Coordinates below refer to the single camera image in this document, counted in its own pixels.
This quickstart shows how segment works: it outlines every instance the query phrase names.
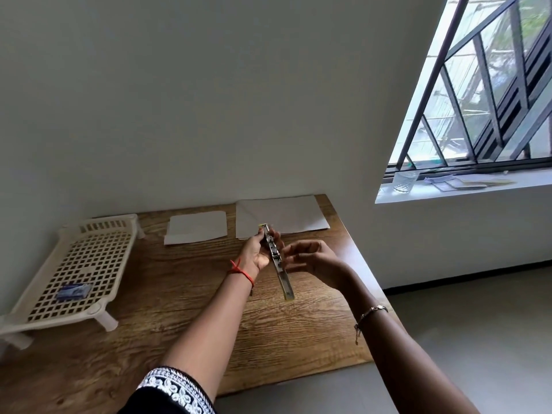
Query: small package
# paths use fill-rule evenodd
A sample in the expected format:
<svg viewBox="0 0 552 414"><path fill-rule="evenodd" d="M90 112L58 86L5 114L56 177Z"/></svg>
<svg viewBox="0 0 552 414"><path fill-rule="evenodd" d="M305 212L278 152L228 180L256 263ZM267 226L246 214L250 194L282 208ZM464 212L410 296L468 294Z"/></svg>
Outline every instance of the small package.
<svg viewBox="0 0 552 414"><path fill-rule="evenodd" d="M62 286L57 293L56 299L59 302L78 301L86 298L91 289L92 285L89 283L72 283Z"/></svg>

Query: silver bracelet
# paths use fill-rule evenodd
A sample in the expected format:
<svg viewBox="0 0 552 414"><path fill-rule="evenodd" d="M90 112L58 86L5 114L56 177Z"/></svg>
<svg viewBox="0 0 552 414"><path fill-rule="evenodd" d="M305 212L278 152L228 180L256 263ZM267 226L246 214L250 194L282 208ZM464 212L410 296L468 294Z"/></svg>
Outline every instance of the silver bracelet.
<svg viewBox="0 0 552 414"><path fill-rule="evenodd" d="M385 310L386 313L388 313L389 311L387 310L387 308L383 305L377 305L377 306L373 306L372 308L370 308L368 311L366 311L365 313L362 314L361 316L361 319L358 320L358 323L355 324L354 326L354 330L357 332L356 333L356 340L355 340L355 344L358 346L358 338L361 336L361 324L362 322L366 319L366 317L371 314L371 313L375 313L376 311L382 311L382 310Z"/></svg>

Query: red string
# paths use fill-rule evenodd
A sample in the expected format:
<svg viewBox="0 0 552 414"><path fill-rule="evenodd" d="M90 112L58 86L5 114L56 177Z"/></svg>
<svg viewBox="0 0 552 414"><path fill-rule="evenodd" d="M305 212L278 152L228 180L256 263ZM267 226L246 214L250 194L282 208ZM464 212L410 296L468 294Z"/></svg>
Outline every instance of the red string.
<svg viewBox="0 0 552 414"><path fill-rule="evenodd" d="M230 274L230 273L241 273L247 278L247 280L249 280L251 282L251 287L252 288L255 287L255 281L253 280L253 278L251 276L249 276L245 271L243 271L242 269L240 269L238 267L239 264L241 263L241 257L238 258L237 263L234 263L231 260L230 260L230 263L232 263L232 268L228 271L228 274Z"/></svg>

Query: wood grain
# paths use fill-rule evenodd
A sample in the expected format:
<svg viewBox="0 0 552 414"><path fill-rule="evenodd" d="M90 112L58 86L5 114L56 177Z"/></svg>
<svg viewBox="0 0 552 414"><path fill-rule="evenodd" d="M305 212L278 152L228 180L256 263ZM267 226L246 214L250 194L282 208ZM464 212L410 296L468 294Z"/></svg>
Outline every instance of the wood grain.
<svg viewBox="0 0 552 414"><path fill-rule="evenodd" d="M284 240L324 239L392 312L328 198L316 199L331 228ZM226 212L227 237L163 245L171 216L212 210ZM136 241L108 307L119 327L106 333L90 320L34 332L32 346L10 351L0 366L2 412L116 412L206 305L242 246L233 204L139 216L146 238ZM291 276L291 302L272 266L259 276L219 394L371 361L364 341L354 343L354 318L342 295L307 273Z"/></svg>

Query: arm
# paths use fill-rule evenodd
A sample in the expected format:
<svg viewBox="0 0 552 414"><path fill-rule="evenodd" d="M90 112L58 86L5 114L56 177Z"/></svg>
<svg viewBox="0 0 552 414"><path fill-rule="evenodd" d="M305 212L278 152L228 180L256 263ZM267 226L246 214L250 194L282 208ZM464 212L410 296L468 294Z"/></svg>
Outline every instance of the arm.
<svg viewBox="0 0 552 414"><path fill-rule="evenodd" d="M281 248L280 234L271 231ZM261 248L262 229L251 237L241 250L239 267L253 280L269 263L269 252ZM180 369L193 377L211 401L223 378L236 341L251 282L241 273L229 274L209 304L190 324L164 357L163 364Z"/></svg>
<svg viewBox="0 0 552 414"><path fill-rule="evenodd" d="M339 290L358 321L379 305L353 269L323 241L299 241L283 250L288 273L308 271ZM362 334L377 369L401 414L477 414L472 402L435 365L428 354L385 311L369 314Z"/></svg>

